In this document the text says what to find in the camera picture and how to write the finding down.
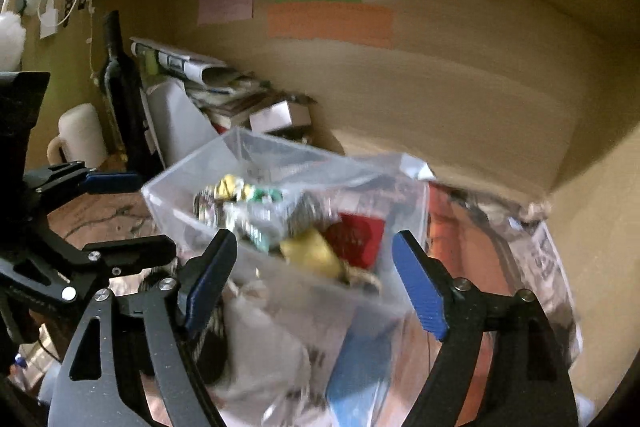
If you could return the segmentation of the orange sticky note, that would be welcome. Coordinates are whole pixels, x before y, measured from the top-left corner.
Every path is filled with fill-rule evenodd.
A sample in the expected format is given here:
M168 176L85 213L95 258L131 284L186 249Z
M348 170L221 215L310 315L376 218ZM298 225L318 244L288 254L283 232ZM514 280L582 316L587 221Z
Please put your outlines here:
M270 38L333 40L390 48L394 11L381 5L306 1L273 3L267 9Z

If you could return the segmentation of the stack of books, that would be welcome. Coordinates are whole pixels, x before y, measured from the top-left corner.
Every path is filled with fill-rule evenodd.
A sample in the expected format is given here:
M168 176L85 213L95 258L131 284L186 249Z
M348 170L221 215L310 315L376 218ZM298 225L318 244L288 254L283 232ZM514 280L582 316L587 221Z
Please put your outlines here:
M244 77L221 86L187 84L186 95L214 126L231 129L246 127L250 115L277 102L281 93L269 81Z

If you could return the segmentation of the rolled newspaper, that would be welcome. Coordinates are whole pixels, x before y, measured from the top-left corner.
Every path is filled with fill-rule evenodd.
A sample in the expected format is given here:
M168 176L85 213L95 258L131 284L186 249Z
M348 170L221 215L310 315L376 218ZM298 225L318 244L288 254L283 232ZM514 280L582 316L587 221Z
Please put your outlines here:
M142 58L151 52L158 67L182 80L213 86L233 75L234 69L218 58L193 53L150 39L131 37L131 52Z

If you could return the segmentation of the white paper sheet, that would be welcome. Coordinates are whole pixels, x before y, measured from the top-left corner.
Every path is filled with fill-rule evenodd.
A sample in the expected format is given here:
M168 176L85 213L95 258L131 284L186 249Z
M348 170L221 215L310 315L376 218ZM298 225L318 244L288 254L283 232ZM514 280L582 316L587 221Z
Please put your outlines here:
M160 75L144 94L165 168L217 138L218 132L188 97L181 80Z

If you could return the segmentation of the clear plastic storage box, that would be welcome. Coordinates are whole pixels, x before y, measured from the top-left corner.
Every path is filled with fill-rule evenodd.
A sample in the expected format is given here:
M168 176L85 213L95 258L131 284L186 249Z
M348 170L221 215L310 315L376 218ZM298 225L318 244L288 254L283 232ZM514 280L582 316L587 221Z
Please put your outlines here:
M238 236L233 280L262 279L278 305L332 315L366 307L388 317L411 308L392 259L396 233L425 235L428 187L408 178L382 158L352 158L274 136L233 129L194 150L142 188L145 204L160 230L179 251L199 255L219 228L198 221L193 197L225 174L278 188L282 202L272 202L284 225L284 236L310 228L325 230L340 212L385 221L382 244L371 272L371 285L319 277L290 265L280 254L262 253Z

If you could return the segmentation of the red felt cloth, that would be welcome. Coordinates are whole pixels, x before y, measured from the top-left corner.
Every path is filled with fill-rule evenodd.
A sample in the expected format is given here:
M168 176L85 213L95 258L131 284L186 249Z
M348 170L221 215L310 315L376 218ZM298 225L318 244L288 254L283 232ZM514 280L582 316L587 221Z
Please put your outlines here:
M340 220L329 225L323 237L337 257L352 267L371 270L378 259L385 221L348 212L340 212L338 217Z

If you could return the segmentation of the pink sticky note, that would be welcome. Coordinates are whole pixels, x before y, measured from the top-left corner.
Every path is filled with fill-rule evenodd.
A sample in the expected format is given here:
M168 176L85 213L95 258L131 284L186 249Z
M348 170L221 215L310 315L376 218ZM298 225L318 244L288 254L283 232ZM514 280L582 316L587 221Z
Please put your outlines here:
M251 20L254 0L198 0L198 26Z

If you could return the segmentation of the cream thermos mug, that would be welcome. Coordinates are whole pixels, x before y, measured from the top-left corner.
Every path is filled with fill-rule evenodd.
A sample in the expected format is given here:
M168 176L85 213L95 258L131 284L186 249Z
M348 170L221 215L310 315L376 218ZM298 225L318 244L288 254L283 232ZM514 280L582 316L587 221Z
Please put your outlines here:
M91 103L77 105L58 118L58 135L47 147L50 165L79 160L98 168L107 157L98 112Z

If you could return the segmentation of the dark wine bottle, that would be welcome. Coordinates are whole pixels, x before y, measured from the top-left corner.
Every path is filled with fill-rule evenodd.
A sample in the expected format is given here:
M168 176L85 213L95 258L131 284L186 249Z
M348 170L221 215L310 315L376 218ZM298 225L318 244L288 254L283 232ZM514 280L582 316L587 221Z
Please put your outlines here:
M145 183L162 172L163 164L146 117L138 66L125 51L117 10L105 15L103 32L107 59L101 90L116 124L126 168Z

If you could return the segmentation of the yellow sponge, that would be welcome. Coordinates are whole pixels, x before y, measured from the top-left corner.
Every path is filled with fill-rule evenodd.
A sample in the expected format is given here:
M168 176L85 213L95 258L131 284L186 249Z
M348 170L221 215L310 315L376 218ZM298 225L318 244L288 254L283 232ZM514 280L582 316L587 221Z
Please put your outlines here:
M304 269L319 277L339 280L344 277L342 260L315 228L310 228L294 237L280 242L283 258L298 269Z

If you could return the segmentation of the small white card box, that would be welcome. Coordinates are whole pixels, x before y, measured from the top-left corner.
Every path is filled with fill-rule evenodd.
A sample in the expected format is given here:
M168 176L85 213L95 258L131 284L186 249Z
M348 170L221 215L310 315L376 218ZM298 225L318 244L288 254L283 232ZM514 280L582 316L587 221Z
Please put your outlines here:
M255 132L272 133L311 125L311 116L306 105L281 101L250 115L250 129Z

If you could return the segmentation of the floral patterned scrunchie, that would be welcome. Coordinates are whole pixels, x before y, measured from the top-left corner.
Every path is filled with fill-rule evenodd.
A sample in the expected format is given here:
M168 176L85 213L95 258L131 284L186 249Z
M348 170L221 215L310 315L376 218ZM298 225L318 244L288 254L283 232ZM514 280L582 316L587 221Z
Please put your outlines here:
M275 187L245 181L240 176L225 174L219 181L208 184L193 197L193 213L198 221L209 227L221 228L226 223L226 206L239 202L282 202L283 193Z

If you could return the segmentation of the vintage newspaper desk mat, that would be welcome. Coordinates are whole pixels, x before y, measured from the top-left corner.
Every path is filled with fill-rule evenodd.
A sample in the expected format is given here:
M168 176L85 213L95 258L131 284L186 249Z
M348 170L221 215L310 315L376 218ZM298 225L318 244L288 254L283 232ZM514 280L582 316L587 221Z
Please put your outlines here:
M78 249L158 234L139 193L85 194L51 212L48 220L53 232Z

